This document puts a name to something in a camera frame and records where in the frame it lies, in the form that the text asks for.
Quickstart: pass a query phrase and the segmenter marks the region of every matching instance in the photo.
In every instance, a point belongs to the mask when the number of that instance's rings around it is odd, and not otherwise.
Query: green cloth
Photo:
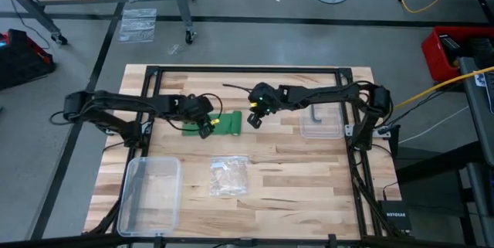
[[[218,118],[218,114],[209,114],[209,117],[214,120]],[[184,129],[195,130],[198,129],[196,124],[184,124]],[[213,135],[240,135],[242,128],[242,112],[233,111],[233,113],[222,114],[219,118],[219,123],[215,124]],[[199,131],[182,131],[184,136],[199,136]]]

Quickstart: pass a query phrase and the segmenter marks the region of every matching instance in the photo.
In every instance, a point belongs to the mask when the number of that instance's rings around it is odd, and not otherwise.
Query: gray floor
[[[419,8],[432,0],[407,1]],[[494,0],[489,3],[494,8]],[[4,11],[12,10],[8,0],[0,0],[0,4]],[[46,11],[109,14],[114,7],[62,5],[49,6]],[[157,8],[159,15],[178,13],[173,2],[137,3],[126,8]],[[396,0],[346,0],[339,5],[317,0],[197,0],[191,10],[193,15],[485,21],[476,0],[444,0],[414,15],[404,12]],[[26,23],[49,38],[34,20]],[[52,44],[50,52],[58,70],[45,79],[0,92],[0,104],[5,107],[0,114],[0,241],[24,239],[31,229],[68,131],[68,127],[50,125],[48,116],[62,109],[66,94],[85,87],[109,22],[56,20],[56,24],[70,41],[69,46]],[[374,79],[391,90],[396,104],[432,83],[420,47],[431,29],[212,22],[195,23],[195,27],[199,36],[192,46],[184,44],[180,22],[159,22],[153,42],[119,44],[114,40],[97,88],[118,90],[128,63],[371,66]],[[0,30],[9,28],[23,29],[18,19],[1,19]],[[29,35],[44,44],[32,32]],[[181,45],[181,51],[168,54],[175,44]],[[465,105],[462,94],[444,94],[401,122],[402,138],[422,132]],[[447,151],[474,140],[466,111],[405,146]],[[83,127],[45,237],[80,233],[104,141],[93,126]],[[440,182],[424,182],[402,191],[411,199],[434,195],[439,205],[447,199],[441,197],[448,196]],[[416,237],[462,241],[457,218],[422,209],[412,213]]]

